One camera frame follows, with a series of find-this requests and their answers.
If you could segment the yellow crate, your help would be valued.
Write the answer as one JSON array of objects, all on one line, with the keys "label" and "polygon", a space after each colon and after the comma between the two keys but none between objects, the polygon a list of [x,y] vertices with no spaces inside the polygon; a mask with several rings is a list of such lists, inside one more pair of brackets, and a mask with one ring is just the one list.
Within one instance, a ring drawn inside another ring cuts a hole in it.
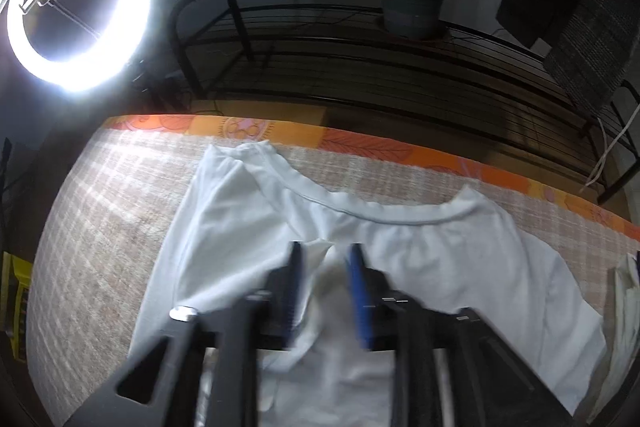
[{"label": "yellow crate", "polygon": [[11,343],[13,358],[25,363],[27,307],[32,264],[3,251],[1,257],[1,330]]}]

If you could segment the white clip-on desk lamp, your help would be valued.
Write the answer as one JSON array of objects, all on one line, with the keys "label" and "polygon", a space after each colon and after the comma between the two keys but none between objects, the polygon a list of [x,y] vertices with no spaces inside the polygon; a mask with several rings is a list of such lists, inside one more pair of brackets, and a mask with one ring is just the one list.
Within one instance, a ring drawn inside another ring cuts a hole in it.
[{"label": "white clip-on desk lamp", "polygon": [[603,124],[601,118],[600,117],[597,118],[597,121],[600,124],[600,128],[601,128],[602,135],[603,135],[604,151],[603,151],[602,155],[600,156],[600,158],[598,159],[598,161],[596,162],[596,165],[594,165],[594,167],[592,168],[591,172],[589,173],[587,181],[584,183],[582,188],[579,190],[580,193],[585,191],[585,189],[587,187],[590,187],[592,184],[595,184],[599,180],[599,178],[600,178],[600,176],[602,174],[602,171],[604,170],[605,163],[606,163],[606,158],[608,158],[608,154],[612,152],[614,146],[627,133],[627,131],[629,130],[631,124],[634,122],[634,118],[636,118],[636,116],[639,114],[639,110],[640,110],[640,105],[637,105],[637,107],[631,113],[631,116],[629,117],[629,119],[625,122],[624,127],[622,128],[622,130],[620,130],[620,132],[618,132],[618,135],[616,135],[616,137],[611,142],[608,142],[608,139],[606,139],[606,133],[605,133],[605,130],[604,130],[604,124]]}]

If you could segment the green potted plant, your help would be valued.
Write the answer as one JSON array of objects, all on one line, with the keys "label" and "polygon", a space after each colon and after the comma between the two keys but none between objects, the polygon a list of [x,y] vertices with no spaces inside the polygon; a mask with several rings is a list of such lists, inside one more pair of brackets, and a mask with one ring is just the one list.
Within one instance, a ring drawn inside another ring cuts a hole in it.
[{"label": "green potted plant", "polygon": [[445,0],[381,0],[384,24],[394,35],[426,39],[436,32]]}]

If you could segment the plaid beige bed cover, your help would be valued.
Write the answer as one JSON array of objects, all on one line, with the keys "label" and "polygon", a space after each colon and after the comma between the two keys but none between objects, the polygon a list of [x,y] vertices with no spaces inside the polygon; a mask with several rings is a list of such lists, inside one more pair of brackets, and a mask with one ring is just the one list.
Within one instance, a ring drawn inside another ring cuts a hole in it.
[{"label": "plaid beige bed cover", "polygon": [[[126,357],[165,234],[212,136],[100,129],[58,192],[37,254],[27,312],[27,366],[62,425]],[[605,316],[610,273],[638,251],[623,233],[507,188],[448,172],[280,145],[311,180],[381,204],[436,204],[470,186],[566,261]]]}]

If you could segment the black metal clothes rack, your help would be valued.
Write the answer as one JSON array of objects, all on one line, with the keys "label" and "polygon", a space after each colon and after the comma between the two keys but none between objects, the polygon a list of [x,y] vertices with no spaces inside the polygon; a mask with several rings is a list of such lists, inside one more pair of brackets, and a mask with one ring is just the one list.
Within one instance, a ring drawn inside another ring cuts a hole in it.
[{"label": "black metal clothes rack", "polygon": [[[625,79],[597,116],[582,113],[544,67],[570,0],[499,0],[495,30],[454,22],[445,0],[434,35],[392,34],[381,0],[180,0],[167,38],[194,98],[328,104],[532,155],[586,182],[639,105]],[[607,202],[639,176],[637,165],[592,184]]]}]

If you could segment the grey plaid hanging coat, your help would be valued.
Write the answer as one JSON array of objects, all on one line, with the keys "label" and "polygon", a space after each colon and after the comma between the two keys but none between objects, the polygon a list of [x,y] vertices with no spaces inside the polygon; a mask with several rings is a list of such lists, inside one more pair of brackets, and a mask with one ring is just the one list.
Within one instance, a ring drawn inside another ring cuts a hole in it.
[{"label": "grey plaid hanging coat", "polygon": [[639,0],[570,0],[544,67],[578,110],[600,114],[639,44]]}]

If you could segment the white t-shirt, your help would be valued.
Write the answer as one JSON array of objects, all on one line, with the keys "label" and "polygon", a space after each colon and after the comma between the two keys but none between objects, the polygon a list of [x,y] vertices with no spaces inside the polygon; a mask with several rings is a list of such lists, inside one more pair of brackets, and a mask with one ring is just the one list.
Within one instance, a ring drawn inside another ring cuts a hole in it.
[{"label": "white t-shirt", "polygon": [[471,187],[439,205],[381,205],[327,190],[270,144],[211,146],[158,255],[132,344],[178,306],[229,306],[301,243],[305,278],[292,347],[265,358],[266,426],[384,426],[393,358],[358,343],[346,255],[371,265],[427,308],[472,308],[503,335],[569,411],[605,350],[601,315],[561,256]]}]

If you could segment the white folded garment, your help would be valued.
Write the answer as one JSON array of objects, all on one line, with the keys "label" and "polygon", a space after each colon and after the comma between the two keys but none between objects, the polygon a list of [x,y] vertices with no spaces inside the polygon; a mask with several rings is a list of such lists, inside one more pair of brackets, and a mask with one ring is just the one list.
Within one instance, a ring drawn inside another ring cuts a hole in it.
[{"label": "white folded garment", "polygon": [[623,389],[639,354],[639,255],[626,255],[611,271],[613,292],[605,310],[608,347],[587,398],[576,413],[579,425],[592,424]]}]

